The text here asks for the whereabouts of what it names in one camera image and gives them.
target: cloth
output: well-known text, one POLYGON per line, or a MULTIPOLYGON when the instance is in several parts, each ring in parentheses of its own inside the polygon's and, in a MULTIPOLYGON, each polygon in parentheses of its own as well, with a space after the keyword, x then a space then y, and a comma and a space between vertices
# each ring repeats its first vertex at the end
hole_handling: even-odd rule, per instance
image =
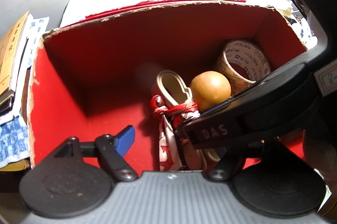
POLYGON ((0 168, 29 157, 27 131, 21 115, 0 126, 0 168))

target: cardboard box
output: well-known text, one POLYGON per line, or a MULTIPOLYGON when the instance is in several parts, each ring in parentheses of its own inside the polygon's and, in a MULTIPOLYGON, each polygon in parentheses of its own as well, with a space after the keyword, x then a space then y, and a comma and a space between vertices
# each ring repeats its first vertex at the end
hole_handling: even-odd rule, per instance
POLYGON ((149 108, 157 72, 176 71, 189 84, 214 69, 234 38, 260 46, 272 70, 305 51, 274 8, 224 0, 145 2, 46 33, 29 89, 32 164, 69 136, 93 141, 133 125, 126 161, 138 174, 158 170, 158 121, 149 108))

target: red arrow print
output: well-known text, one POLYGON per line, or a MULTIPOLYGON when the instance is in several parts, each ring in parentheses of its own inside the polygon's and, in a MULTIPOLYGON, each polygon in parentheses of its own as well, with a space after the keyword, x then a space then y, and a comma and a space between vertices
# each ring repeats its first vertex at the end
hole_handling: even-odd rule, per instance
POLYGON ((163 153, 166 152, 167 159, 166 161, 159 162, 159 165, 164 167, 163 171, 168 171, 171 168, 171 166, 174 164, 172 160, 171 152, 168 146, 161 146, 161 149, 163 150, 163 153))

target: black round disc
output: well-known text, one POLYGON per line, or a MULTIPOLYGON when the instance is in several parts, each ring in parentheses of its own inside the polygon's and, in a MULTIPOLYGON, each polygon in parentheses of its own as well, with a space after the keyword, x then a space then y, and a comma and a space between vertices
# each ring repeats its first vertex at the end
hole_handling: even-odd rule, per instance
POLYGON ((110 195, 112 182, 101 169, 83 163, 55 166, 45 177, 34 179, 31 170, 20 183, 20 193, 27 207, 48 218, 69 218, 87 213, 110 195))
POLYGON ((313 170, 253 165, 233 179, 238 196, 252 209, 272 216, 296 216, 317 210, 326 187, 313 170))

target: roll of packing tape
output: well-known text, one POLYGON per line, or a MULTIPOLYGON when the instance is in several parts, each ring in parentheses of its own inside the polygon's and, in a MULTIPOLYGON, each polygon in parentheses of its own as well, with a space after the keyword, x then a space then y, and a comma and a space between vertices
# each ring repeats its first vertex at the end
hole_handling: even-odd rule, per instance
POLYGON ((270 64, 263 51, 255 44, 236 39, 229 41, 224 46, 217 61, 217 71, 228 79, 231 95, 235 95, 268 75, 270 64), (241 67, 248 78, 235 71, 231 64, 241 67))

